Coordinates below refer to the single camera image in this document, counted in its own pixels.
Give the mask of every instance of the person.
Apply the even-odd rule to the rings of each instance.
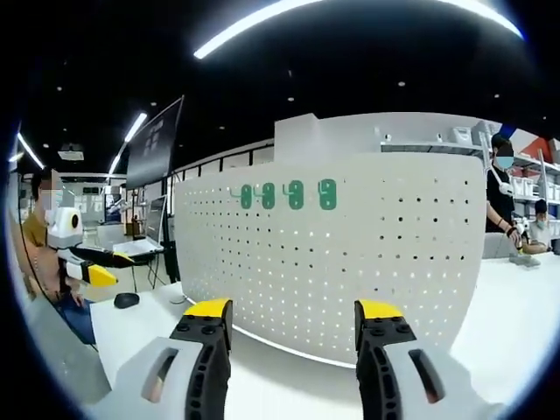
[[[500,191],[502,183],[509,184],[506,169],[514,162],[511,142],[500,134],[492,137],[492,168],[486,175],[486,232],[503,232],[518,247],[521,237],[513,226],[514,198]]]
[[[548,212],[549,209],[546,201],[539,199],[535,203],[536,220],[531,221],[528,225],[529,244],[535,249],[534,254],[541,254],[552,250]]]
[[[46,210],[52,205],[51,197],[56,194],[56,188],[60,185],[60,177],[56,171],[45,168],[33,174],[31,179],[31,195],[35,201],[35,207],[30,216],[22,225],[24,237],[34,247],[41,249],[47,245],[47,224]],[[52,259],[48,251],[37,251],[43,258]],[[76,332],[76,335],[84,344],[95,344],[94,329],[91,322],[91,312],[89,306],[91,302],[84,299],[79,293],[80,282],[76,279],[68,278],[59,287],[49,279],[49,284],[39,283],[33,275],[25,277],[25,287],[30,298],[45,294],[61,312],[63,318],[69,326]]]
[[[518,228],[518,232],[522,232],[521,233],[521,250],[523,254],[527,254],[527,255],[534,255],[534,254],[540,254],[542,252],[542,248],[540,245],[532,242],[529,239],[529,223],[524,220],[522,223],[519,223],[517,221],[514,220],[513,225]]]

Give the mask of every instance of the desk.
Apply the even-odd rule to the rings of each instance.
[[[472,385],[492,403],[510,403],[536,371],[560,321],[560,257],[539,255],[524,269],[485,260],[451,355],[469,369]],[[118,368],[157,336],[169,336],[185,308],[170,304],[180,283],[140,293],[140,304],[118,310],[93,304],[101,363],[111,386]],[[227,420],[362,419],[354,371],[306,360],[234,331]]]

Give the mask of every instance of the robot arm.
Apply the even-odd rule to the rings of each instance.
[[[119,370],[114,389],[89,408],[93,418],[120,420],[223,420],[233,303],[201,302],[188,309],[171,336],[154,339]],[[417,340],[403,315],[389,304],[356,301],[356,376],[364,420],[495,418],[472,389],[468,372],[448,353]],[[158,371],[162,394],[151,391]]]
[[[356,374],[365,420],[495,418],[468,371],[447,352],[419,341],[394,306],[354,304]]]
[[[134,262],[126,255],[83,246],[83,232],[81,214],[76,208],[56,210],[47,229],[47,244],[58,251],[61,284],[67,275],[96,287],[116,284],[116,276],[106,268],[126,268]]]
[[[92,418],[223,420],[232,306],[231,300],[218,299],[185,311],[168,339],[154,339],[121,367],[114,389],[90,408]],[[168,371],[158,374],[165,364]],[[158,381],[163,381],[162,393],[153,402]]]

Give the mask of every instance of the yellow shirt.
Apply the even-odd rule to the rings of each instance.
[[[24,221],[22,225],[25,238],[33,243],[36,247],[44,247],[46,245],[46,224],[41,222],[35,213]]]
[[[46,245],[46,225],[42,223],[34,213],[31,213],[24,221],[22,229],[24,230],[25,239],[33,243],[33,245],[36,247],[44,247]],[[33,300],[38,294],[37,288],[39,286],[37,285],[37,281],[28,276],[24,276],[24,283],[31,300]]]

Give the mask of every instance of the shelf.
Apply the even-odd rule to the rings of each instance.
[[[539,162],[538,159],[533,159],[532,157],[527,157],[523,155],[514,156],[514,166],[522,169],[530,169],[536,172],[541,171],[541,162]],[[560,166],[545,162],[544,168],[546,173],[553,176],[560,176]]]
[[[420,153],[449,153],[467,156],[482,156],[482,147],[457,143],[413,142],[387,143],[381,142],[382,152],[420,152]]]
[[[529,197],[527,195],[515,195],[514,196],[514,200],[515,201],[529,201],[529,202],[537,202],[538,200],[540,200],[541,197],[536,197],[535,195]]]

